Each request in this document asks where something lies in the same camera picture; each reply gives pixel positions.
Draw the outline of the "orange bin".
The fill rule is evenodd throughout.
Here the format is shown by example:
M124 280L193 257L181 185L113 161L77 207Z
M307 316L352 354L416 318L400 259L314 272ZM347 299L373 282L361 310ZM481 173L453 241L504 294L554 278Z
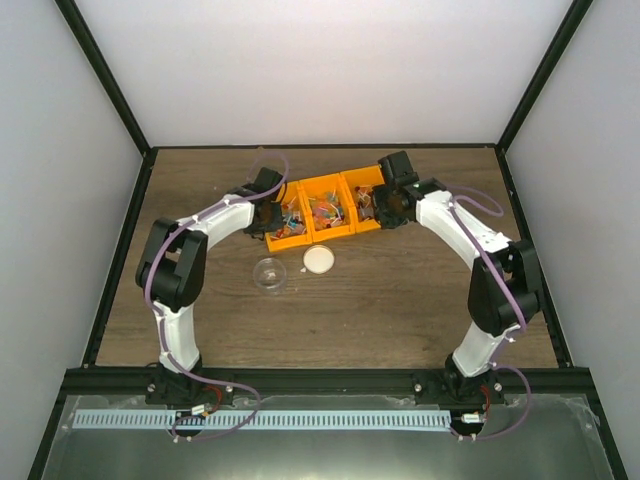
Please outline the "orange bin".
M310 213L309 230L314 243L356 233L356 211L346 181L329 174L300 181L303 205Z
M311 213L298 181L289 182L280 196L283 226L266 236L271 253L312 243Z
M376 220L366 222L359 221L358 203L372 202L373 187L384 183L379 166L372 165L352 170L346 170L340 173L347 185L349 198L355 208L355 231L357 233L366 233L380 230L380 225Z

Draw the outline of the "gold jar lid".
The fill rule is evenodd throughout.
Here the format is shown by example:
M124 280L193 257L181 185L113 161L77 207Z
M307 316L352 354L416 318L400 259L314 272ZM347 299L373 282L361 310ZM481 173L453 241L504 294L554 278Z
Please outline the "gold jar lid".
M324 245L313 245L304 252L302 261L304 268L308 272L322 275L333 268L335 254Z

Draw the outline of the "brown plastic scoop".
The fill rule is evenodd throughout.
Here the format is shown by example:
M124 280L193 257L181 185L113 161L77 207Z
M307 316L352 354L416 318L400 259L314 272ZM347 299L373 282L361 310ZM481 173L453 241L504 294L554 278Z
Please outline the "brown plastic scoop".
M366 222L375 219L374 206L372 202L358 203L358 215L360 222Z

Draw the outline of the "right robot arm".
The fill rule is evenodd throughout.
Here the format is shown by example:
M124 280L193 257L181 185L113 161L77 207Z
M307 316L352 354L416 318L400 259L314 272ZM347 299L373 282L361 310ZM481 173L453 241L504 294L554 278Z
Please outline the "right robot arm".
M470 269L467 308L471 318L460 345L445 361L444 389L458 403L472 399L487 382L498 353L526 331L542 308L542 271L533 244L514 241L471 213L500 217L501 206L467 187L449 189L435 178L422 180L400 151L378 162L383 178L373 188L375 221L384 229L410 222L437 235Z

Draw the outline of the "clear plastic jar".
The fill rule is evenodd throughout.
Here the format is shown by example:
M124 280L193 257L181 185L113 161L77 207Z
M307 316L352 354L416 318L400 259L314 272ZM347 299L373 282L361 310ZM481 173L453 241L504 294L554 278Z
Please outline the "clear plastic jar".
M255 286L264 294L278 295L286 289L286 267L276 258L269 257L258 261L252 275Z

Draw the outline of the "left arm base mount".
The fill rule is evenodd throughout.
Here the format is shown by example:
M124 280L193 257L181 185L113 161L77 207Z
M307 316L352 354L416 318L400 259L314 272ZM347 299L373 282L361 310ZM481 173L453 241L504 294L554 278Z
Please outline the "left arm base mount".
M151 376L145 398L148 405L184 408L205 403L229 405L232 399L233 393L225 387L205 384L165 370Z

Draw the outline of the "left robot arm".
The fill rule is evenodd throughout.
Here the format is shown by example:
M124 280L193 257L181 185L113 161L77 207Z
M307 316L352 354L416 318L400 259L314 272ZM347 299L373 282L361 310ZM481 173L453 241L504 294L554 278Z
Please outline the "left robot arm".
M263 167L253 181L204 210L178 220L159 218L151 226L135 282L157 324L159 362L174 372L169 391L181 403L194 403L204 392L203 377L193 371L201 360L194 303L204 286L208 252L235 232L280 228L276 198L285 185L283 174Z

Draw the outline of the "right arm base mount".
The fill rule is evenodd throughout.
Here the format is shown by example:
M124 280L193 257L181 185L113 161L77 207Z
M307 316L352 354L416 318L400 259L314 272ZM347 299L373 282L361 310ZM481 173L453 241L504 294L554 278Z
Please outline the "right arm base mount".
M453 406L479 406L486 399L502 404L504 395L495 389L496 375L485 372L464 377L454 365L441 369L417 370L411 374L414 396L419 403Z

